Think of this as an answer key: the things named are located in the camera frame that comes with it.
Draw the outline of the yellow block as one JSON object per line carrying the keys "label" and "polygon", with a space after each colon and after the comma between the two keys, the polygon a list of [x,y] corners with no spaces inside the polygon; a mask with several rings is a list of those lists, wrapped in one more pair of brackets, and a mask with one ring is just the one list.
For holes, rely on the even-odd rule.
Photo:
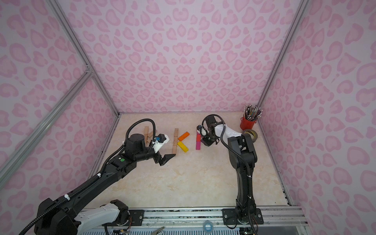
{"label": "yellow block", "polygon": [[181,141],[179,141],[178,143],[177,143],[177,145],[184,151],[184,152],[188,152],[189,151],[189,149],[181,142]]}

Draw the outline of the orange block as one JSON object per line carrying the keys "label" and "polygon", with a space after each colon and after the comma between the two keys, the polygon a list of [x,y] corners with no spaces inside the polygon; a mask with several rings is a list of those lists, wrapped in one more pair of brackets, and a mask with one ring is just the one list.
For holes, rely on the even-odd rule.
{"label": "orange block", "polygon": [[183,135],[181,135],[178,140],[182,142],[185,138],[187,138],[190,135],[189,132],[185,132]]}

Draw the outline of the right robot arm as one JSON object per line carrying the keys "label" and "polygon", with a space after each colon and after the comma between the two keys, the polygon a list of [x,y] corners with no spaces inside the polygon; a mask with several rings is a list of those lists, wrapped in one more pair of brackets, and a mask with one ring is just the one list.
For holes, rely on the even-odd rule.
{"label": "right robot arm", "polygon": [[230,163],[237,174],[237,220],[252,224],[257,212],[253,195],[253,172],[258,160],[252,137],[228,127],[224,119],[217,114],[206,116],[199,132],[205,146],[222,143],[228,150]]}

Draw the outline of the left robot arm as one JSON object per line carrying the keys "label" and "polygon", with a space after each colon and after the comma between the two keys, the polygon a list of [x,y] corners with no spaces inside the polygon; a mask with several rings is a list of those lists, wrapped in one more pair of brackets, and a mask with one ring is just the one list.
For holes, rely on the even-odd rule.
{"label": "left robot arm", "polygon": [[131,135],[103,164],[99,173],[55,201],[48,198],[39,205],[34,233],[77,235],[83,229],[83,222],[78,220],[79,213],[105,189],[135,169],[138,162],[153,159],[164,165],[175,156],[160,154],[160,149],[168,142],[168,135],[159,134],[146,146],[142,134]]}

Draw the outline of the red pen cup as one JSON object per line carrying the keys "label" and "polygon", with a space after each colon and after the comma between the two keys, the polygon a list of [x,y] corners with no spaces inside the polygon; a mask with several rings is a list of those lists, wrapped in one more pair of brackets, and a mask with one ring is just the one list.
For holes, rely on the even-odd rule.
{"label": "red pen cup", "polygon": [[242,130],[248,130],[253,129],[254,125],[257,123],[257,121],[249,121],[246,118],[242,117],[240,119],[240,128]]}

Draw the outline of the dark tape roll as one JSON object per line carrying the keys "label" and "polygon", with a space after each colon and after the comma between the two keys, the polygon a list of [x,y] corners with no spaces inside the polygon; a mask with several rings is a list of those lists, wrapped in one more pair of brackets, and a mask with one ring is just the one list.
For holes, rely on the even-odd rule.
{"label": "dark tape roll", "polygon": [[246,130],[243,131],[243,134],[245,134],[245,135],[246,135],[246,134],[250,135],[253,143],[255,143],[255,142],[257,141],[257,139],[258,139],[258,134],[257,134],[257,132],[256,132],[255,130],[253,130],[253,129],[246,129]]}

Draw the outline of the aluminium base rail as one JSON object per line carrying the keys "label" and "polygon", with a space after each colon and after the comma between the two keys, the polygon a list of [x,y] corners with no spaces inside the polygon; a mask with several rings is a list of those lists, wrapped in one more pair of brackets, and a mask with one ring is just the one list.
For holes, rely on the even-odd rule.
{"label": "aluminium base rail", "polygon": [[81,235],[310,235],[298,206],[259,206],[253,224],[236,219],[231,207],[134,208],[125,224],[94,223]]}

